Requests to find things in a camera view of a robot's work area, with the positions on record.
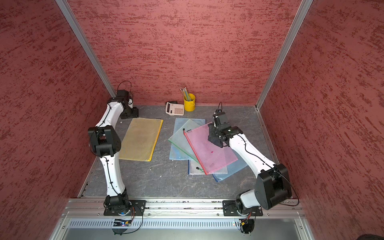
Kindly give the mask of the yellow mesh document bag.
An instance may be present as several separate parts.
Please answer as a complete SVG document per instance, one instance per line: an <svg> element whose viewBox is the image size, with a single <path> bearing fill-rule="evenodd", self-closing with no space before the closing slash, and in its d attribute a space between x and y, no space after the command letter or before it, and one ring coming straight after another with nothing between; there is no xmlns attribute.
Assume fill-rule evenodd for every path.
<svg viewBox="0 0 384 240"><path fill-rule="evenodd" d="M119 158L150 162L163 125L161 119L133 119L124 136Z"/></svg>

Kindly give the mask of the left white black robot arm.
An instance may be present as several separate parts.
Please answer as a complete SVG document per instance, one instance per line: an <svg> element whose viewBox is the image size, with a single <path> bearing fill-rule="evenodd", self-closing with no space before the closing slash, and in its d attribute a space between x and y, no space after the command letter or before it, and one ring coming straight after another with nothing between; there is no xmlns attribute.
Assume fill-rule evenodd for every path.
<svg viewBox="0 0 384 240"><path fill-rule="evenodd" d="M91 153L99 157L106 177L107 196L104 206L108 211L119 212L121 215L131 208L131 203L121 176L119 153L122 142L115 126L121 114L131 110L128 97L112 97L100 121L88 129Z"/></svg>

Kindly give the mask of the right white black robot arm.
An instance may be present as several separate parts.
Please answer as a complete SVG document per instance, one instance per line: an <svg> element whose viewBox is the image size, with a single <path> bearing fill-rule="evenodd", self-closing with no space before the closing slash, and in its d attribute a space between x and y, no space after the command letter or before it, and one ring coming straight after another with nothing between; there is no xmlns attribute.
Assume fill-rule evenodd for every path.
<svg viewBox="0 0 384 240"><path fill-rule="evenodd" d="M255 188L237 195L235 208L239 215L248 215L253 207L269 210L292 197L288 169L265 157L238 127L221 129L209 123L208 140L221 148L237 153L257 177Z"/></svg>

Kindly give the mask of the pink mesh document bag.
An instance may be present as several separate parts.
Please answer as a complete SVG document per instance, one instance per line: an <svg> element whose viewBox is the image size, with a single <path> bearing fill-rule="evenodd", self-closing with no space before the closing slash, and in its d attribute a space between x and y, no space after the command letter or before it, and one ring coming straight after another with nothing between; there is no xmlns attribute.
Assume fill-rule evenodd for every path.
<svg viewBox="0 0 384 240"><path fill-rule="evenodd" d="M184 131L184 135L206 175L215 174L238 160L231 148L220 148L208 140L209 124Z"/></svg>

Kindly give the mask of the blue mesh document bag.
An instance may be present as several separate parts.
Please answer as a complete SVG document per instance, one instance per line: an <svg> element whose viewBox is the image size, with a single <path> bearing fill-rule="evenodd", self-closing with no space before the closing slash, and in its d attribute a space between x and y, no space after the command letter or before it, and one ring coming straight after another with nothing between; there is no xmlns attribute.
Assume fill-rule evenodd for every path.
<svg viewBox="0 0 384 240"><path fill-rule="evenodd" d="M233 153L238 158L238 160L227 166L227 174L213 174L216 182L221 182L248 166L237 152L233 151Z"/></svg>

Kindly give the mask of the white mesh document bag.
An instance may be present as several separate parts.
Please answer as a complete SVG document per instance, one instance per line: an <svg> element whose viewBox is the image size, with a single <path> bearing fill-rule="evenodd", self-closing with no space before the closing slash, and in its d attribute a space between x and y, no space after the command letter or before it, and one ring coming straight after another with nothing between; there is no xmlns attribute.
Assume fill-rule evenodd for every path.
<svg viewBox="0 0 384 240"><path fill-rule="evenodd" d="M206 175L201 165L196 162L195 160L188 160L188 174L189 175ZM227 167L224 167L217 172L214 172L213 174L227 174L228 169Z"/></svg>

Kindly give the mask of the yellow pen cup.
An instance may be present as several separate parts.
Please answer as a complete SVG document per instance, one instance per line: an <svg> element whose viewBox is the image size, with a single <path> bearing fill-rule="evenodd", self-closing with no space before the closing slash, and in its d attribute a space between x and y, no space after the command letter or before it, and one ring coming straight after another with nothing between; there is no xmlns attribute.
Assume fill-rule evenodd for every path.
<svg viewBox="0 0 384 240"><path fill-rule="evenodd" d="M188 98L184 98L184 109L187 112L193 112L196 109L196 96L188 94Z"/></svg>

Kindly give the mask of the pink desk calculator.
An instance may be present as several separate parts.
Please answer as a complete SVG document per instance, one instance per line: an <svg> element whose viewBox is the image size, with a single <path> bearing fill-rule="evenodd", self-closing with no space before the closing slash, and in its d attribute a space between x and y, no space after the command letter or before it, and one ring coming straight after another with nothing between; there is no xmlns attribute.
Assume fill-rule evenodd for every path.
<svg viewBox="0 0 384 240"><path fill-rule="evenodd" d="M174 104L171 102L166 102L165 113L170 116L183 116L184 115L184 105Z"/></svg>

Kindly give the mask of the coloured pencils bundle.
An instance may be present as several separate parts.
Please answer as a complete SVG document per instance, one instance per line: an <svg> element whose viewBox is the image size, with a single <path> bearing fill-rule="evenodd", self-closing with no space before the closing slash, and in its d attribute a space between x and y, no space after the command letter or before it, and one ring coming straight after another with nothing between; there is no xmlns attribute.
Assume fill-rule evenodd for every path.
<svg viewBox="0 0 384 240"><path fill-rule="evenodd" d="M183 94L183 96L184 96L184 99L185 99L186 101L188 101L188 102L192 101L192 99L191 99L191 97L190 97L190 95L189 95L189 93L188 93L187 88L181 88L181 92L182 92L182 94Z"/></svg>

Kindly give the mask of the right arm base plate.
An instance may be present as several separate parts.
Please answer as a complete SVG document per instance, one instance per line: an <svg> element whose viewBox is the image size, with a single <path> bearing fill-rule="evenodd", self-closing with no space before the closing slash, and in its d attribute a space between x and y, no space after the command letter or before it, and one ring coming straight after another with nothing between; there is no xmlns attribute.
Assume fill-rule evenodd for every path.
<svg viewBox="0 0 384 240"><path fill-rule="evenodd" d="M261 217L263 216L263 211L260 206L246 208L239 201L223 201L223 213L226 217Z"/></svg>

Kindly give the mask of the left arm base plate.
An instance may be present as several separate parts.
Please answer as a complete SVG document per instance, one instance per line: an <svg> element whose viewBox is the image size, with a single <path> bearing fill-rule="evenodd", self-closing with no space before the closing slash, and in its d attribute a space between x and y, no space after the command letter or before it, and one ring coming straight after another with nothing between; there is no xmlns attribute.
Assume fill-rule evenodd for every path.
<svg viewBox="0 0 384 240"><path fill-rule="evenodd" d="M147 201L146 200L130 200L126 205L117 205L115 207L105 207L104 216L118 216L118 217L133 217L142 216Z"/></svg>

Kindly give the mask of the left aluminium corner post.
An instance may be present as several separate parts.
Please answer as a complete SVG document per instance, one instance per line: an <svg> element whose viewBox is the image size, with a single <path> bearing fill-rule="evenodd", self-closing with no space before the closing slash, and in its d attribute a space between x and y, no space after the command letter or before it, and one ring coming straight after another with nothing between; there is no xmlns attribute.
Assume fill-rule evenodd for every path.
<svg viewBox="0 0 384 240"><path fill-rule="evenodd" d="M102 64L100 63L96 53L94 52L91 44L89 43L84 31L82 30L78 20L76 19L68 1L63 0L56 0L57 5L59 6L61 12L63 13L65 19L69 23L72 31L74 32L75 36L77 37L78 41L80 42L81 46L83 47L85 53L87 54L89 60L91 61L93 67L95 68L96 72L98 73L99 77L101 78L104 86L106 87L107 91L111 95L111 97L116 97L116 91L113 87L111 81L109 80L104 68L102 67Z"/></svg>

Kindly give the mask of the aluminium corner post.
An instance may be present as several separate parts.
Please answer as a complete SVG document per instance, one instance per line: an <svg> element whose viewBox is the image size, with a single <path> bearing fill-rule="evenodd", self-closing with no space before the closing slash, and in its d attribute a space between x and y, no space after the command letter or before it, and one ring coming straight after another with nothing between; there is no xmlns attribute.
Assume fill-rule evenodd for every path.
<svg viewBox="0 0 384 240"><path fill-rule="evenodd" d="M274 66L270 72L270 75L266 81L266 84L261 92L261 95L255 105L256 111L259 112L262 108L262 105L264 101L266 100L266 97L280 71L281 66L283 65L283 62L300 30L300 27L313 3L313 0L302 0L301 4L299 5L298 11L294 17L294 20L290 26L290 29L287 33L287 36L283 42L283 45L279 51L278 57L274 63Z"/></svg>
<svg viewBox="0 0 384 240"><path fill-rule="evenodd" d="M93 67L95 68L96 72L98 73L99 77L101 78L104 86L106 87L107 91L111 95L111 97L116 97L116 91L113 87L111 81L109 80L104 68L102 67L102 64L100 63L96 53L94 52L91 44L89 43L84 31L82 30L78 20L76 19L68 1L63 0L56 0L57 5L59 6L61 12L63 13L65 19L69 23L72 31L74 32L75 36L77 37L78 41L80 42L81 46L83 47L85 53L87 54L89 60L91 61Z"/></svg>

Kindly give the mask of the aluminium front rail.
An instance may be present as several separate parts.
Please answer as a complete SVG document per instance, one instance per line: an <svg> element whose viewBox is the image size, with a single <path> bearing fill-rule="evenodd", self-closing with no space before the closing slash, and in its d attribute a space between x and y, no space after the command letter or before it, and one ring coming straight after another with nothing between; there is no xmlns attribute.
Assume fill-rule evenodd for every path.
<svg viewBox="0 0 384 240"><path fill-rule="evenodd" d="M234 200L132 198L131 208L108 213L102 198L69 200L53 240L312 240L301 205L288 200L243 214Z"/></svg>

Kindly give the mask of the right aluminium corner post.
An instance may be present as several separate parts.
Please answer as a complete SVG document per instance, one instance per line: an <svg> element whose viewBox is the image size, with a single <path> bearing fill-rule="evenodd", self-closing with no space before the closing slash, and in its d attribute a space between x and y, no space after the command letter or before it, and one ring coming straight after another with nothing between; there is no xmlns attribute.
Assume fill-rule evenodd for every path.
<svg viewBox="0 0 384 240"><path fill-rule="evenodd" d="M290 26L290 29L287 33L287 36L283 42L283 45L279 51L278 57L274 63L274 66L270 72L270 75L266 81L266 84L261 92L261 95L255 105L256 111L259 112L262 108L262 105L264 101L266 100L266 97L280 71L281 66L283 65L283 62L300 30L300 27L313 3L313 0L302 0L301 4L299 5L298 11L294 17L294 20Z"/></svg>

